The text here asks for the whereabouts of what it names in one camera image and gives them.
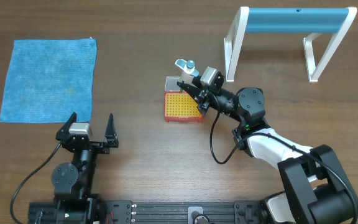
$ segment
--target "black cable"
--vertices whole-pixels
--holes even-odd
[[[215,102],[216,102],[216,109],[218,111],[217,115],[216,115],[216,118],[214,120],[214,123],[212,124],[212,127],[211,127],[211,132],[209,134],[209,148],[211,150],[211,154],[212,154],[212,157],[214,158],[215,162],[217,162],[218,164],[220,165],[223,165],[225,163],[227,163],[229,161],[229,159],[231,158],[231,156],[234,154],[234,152],[236,151],[236,149],[240,146],[241,143],[243,143],[244,141],[248,140],[250,137],[252,136],[266,136],[268,138],[272,138],[276,141],[278,141],[279,143],[283,144],[284,146],[290,148],[292,151],[295,151],[295,152],[298,152],[304,156],[306,156],[307,158],[311,159],[312,161],[315,161],[317,162],[318,164],[320,164],[320,166],[326,170],[328,170],[330,173],[333,174],[333,176],[335,176],[335,178],[343,185],[343,187],[345,188],[345,193],[347,194],[347,196],[349,197],[349,199],[351,200],[351,203],[353,205],[353,212],[354,212],[354,216],[353,216],[353,220],[351,221],[351,224],[356,224],[357,223],[357,219],[358,219],[358,211],[357,211],[357,206],[356,206],[356,201],[354,200],[354,197],[351,193],[351,191],[349,190],[348,186],[345,184],[345,182],[338,176],[337,173],[335,173],[335,171],[332,170],[332,168],[330,168],[327,164],[325,164],[323,161],[315,158],[314,156],[300,150],[300,149],[297,149],[295,146],[291,146],[290,144],[288,144],[287,142],[283,141],[282,139],[278,138],[278,137],[275,137],[275,136],[272,136],[271,134],[266,134],[266,133],[252,133],[250,135],[248,135],[247,137],[241,139],[237,144],[236,146],[234,146],[234,148],[232,149],[232,151],[230,152],[230,154],[228,155],[228,157],[223,161],[219,161],[216,156],[215,156],[215,153],[214,153],[214,150],[213,150],[213,147],[212,147],[212,135],[213,135],[213,131],[214,131],[214,127],[215,127],[215,124],[216,122],[218,121],[218,118],[219,118],[219,115],[221,114],[221,108],[220,108],[220,105],[219,105],[219,102],[218,102],[218,99],[216,98],[216,96],[214,94],[211,94],[211,96],[214,98]]]
[[[11,217],[12,219],[17,223],[17,224],[22,224],[16,217],[15,217],[15,214],[13,213],[13,203],[15,202],[15,199],[16,199],[16,196],[17,194],[19,193],[20,189],[23,187],[23,185],[25,184],[26,181],[28,181],[30,179],[30,177],[32,177],[36,172],[38,172],[41,168],[44,167],[45,164],[47,164],[51,158],[55,155],[55,153],[57,152],[57,150],[59,149],[60,147],[60,143],[57,144],[55,150],[53,150],[53,152],[51,153],[51,155],[48,157],[48,159],[43,162],[41,164],[41,166],[39,166],[38,168],[36,168],[33,172],[31,172],[30,175],[28,175],[23,181],[22,183],[19,185],[19,187],[17,188],[15,194],[13,195],[12,197],[12,200],[11,200],[11,207],[10,207],[10,210],[11,210]]]

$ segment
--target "blue cloth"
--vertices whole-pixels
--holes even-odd
[[[91,119],[96,40],[15,40],[0,122]]]

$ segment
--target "wooden surface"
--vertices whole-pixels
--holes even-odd
[[[103,140],[114,114],[118,149],[98,157],[93,192],[106,200],[134,202],[233,202],[260,200],[283,190],[276,170],[237,151],[223,166],[209,152],[203,123],[166,123],[166,76],[173,63],[193,59],[224,70],[223,38],[240,6],[347,7],[358,1],[0,1],[0,108],[13,41],[98,41],[94,70],[95,140]],[[318,83],[308,83],[302,38],[306,34],[246,35],[235,83],[264,90],[266,119],[276,131],[307,146],[327,144],[340,159],[358,194],[358,13]],[[314,44],[320,58],[329,37]],[[62,124],[0,123],[0,223],[12,223],[9,202],[20,182],[53,151]],[[215,153],[226,157],[237,123],[222,116]],[[23,222],[31,201],[53,198],[50,175],[72,154],[61,149],[22,188],[15,213]]]

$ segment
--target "white arm segment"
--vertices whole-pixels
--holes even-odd
[[[310,146],[301,146],[293,141],[290,141],[286,138],[278,135],[274,129],[265,128],[257,133],[265,133],[275,136],[285,142],[287,142],[291,146],[295,146],[297,149],[300,149],[304,152],[309,153],[312,147]],[[277,164],[281,161],[284,161],[288,158],[297,158],[302,156],[299,152],[292,151],[292,149],[284,146],[280,142],[269,138],[267,136],[252,136],[248,140],[248,146],[251,154],[258,159],[262,159],[268,162],[272,167],[278,169]],[[309,177],[309,182],[316,180],[316,176]]]

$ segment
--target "white rack leg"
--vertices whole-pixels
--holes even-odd
[[[346,32],[349,30],[356,14],[357,8],[355,7],[348,7],[349,13],[342,23],[341,28],[339,28],[338,33],[333,34],[329,44],[327,46],[326,51],[321,57],[320,62],[318,63],[317,67],[314,63],[314,55],[313,55],[313,48],[312,48],[312,41],[317,38],[320,34],[310,34],[308,37],[303,39],[303,46],[305,48],[305,58],[306,58],[306,67],[308,68],[308,77],[309,82],[317,82],[318,78],[320,77],[321,73],[323,72],[324,68],[329,62],[329,59],[333,56],[335,50],[338,48],[338,45],[341,43],[343,37],[345,36]]]
[[[246,33],[248,15],[249,7],[240,7],[224,39],[224,63],[227,82],[234,81],[242,40]]]

